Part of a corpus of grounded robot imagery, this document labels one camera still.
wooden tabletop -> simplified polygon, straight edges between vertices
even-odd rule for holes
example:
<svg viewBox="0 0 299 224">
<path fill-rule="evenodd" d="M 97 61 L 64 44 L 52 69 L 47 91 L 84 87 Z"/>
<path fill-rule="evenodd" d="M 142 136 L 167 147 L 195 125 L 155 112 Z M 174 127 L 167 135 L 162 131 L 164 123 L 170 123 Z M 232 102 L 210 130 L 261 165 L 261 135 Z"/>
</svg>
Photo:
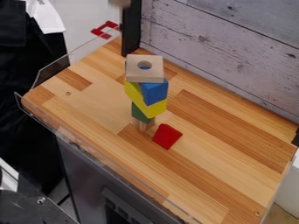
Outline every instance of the wooden tabletop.
<svg viewBox="0 0 299 224">
<path fill-rule="evenodd" d="M 34 88 L 23 104 L 58 121 L 83 140 L 77 144 L 183 219 L 195 223 L 172 203 L 205 224 L 259 223 L 296 151 L 290 142 L 298 125 L 166 60 L 168 110 L 140 133 L 130 124 L 120 48 L 120 39 L 110 42 Z M 169 151 L 151 141 L 160 123 L 183 133 Z"/>
</svg>

blue block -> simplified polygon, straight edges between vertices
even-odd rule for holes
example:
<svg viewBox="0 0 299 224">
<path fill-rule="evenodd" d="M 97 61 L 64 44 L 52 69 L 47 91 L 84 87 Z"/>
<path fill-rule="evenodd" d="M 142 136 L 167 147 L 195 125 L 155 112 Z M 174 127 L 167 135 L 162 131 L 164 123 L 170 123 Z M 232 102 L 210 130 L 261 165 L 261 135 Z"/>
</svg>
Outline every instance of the blue block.
<svg viewBox="0 0 299 224">
<path fill-rule="evenodd" d="M 163 83 L 139 83 L 139 86 L 143 92 L 143 101 L 147 106 L 167 98 L 168 81 L 165 78 Z"/>
</svg>

wooden block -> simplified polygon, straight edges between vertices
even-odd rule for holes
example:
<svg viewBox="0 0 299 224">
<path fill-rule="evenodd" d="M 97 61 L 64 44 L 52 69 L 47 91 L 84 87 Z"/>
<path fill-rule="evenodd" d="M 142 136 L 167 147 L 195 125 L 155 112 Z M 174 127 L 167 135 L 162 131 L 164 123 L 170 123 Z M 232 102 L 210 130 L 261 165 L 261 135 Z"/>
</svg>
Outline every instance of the wooden block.
<svg viewBox="0 0 299 224">
<path fill-rule="evenodd" d="M 127 56 L 126 80 L 163 83 L 163 57 L 129 54 Z"/>
<path fill-rule="evenodd" d="M 139 86 L 143 93 L 143 101 L 148 106 L 167 98 L 168 81 L 165 78 L 163 83 L 140 83 Z"/>
<path fill-rule="evenodd" d="M 131 101 L 146 115 L 153 118 L 166 110 L 167 99 L 147 106 L 143 101 L 143 94 L 138 83 L 125 81 L 125 91 Z"/>
<path fill-rule="evenodd" d="M 156 124 L 156 118 L 154 117 L 154 118 L 150 119 L 149 123 L 145 123 L 145 122 L 139 121 L 139 120 L 135 119 L 134 117 L 132 117 L 132 124 L 135 127 L 137 127 L 139 129 L 139 131 L 144 132 Z"/>
<path fill-rule="evenodd" d="M 153 136 L 153 141 L 168 150 L 182 135 L 181 132 L 173 129 L 170 125 L 161 123 Z"/>
<path fill-rule="evenodd" d="M 147 118 L 146 115 L 132 102 L 132 116 L 146 124 L 149 124 L 151 119 Z"/>
<path fill-rule="evenodd" d="M 114 6 L 127 8 L 131 5 L 131 0 L 109 0 L 109 3 Z"/>
</svg>

wooden board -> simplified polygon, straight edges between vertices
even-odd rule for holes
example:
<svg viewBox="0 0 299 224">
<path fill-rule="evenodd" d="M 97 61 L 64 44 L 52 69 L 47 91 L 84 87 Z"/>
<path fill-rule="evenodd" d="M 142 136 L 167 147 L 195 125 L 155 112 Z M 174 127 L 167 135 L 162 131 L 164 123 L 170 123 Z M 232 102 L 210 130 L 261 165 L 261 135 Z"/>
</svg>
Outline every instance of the wooden board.
<svg viewBox="0 0 299 224">
<path fill-rule="evenodd" d="M 146 5 L 143 47 L 299 123 L 298 49 L 185 3 Z"/>
<path fill-rule="evenodd" d="M 130 124 L 119 43 L 68 67 L 22 103 L 190 223 L 259 223 L 295 153 L 298 126 L 166 60 L 168 110 L 141 133 Z M 169 151 L 151 141 L 160 123 L 183 133 Z"/>
<path fill-rule="evenodd" d="M 299 2 L 296 0 L 185 0 L 199 10 L 299 48 Z"/>
</svg>

block tower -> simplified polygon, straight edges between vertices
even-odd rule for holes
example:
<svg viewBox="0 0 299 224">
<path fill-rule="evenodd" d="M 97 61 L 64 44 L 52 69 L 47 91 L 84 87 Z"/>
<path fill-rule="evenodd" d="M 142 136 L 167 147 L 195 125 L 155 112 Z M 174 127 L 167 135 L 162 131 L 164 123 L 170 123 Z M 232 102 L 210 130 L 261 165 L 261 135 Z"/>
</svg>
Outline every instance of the block tower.
<svg viewBox="0 0 299 224">
<path fill-rule="evenodd" d="M 155 125 L 155 117 L 166 110 L 168 81 L 163 75 L 163 57 L 129 54 L 125 91 L 132 100 L 133 124 L 140 131 Z"/>
</svg>

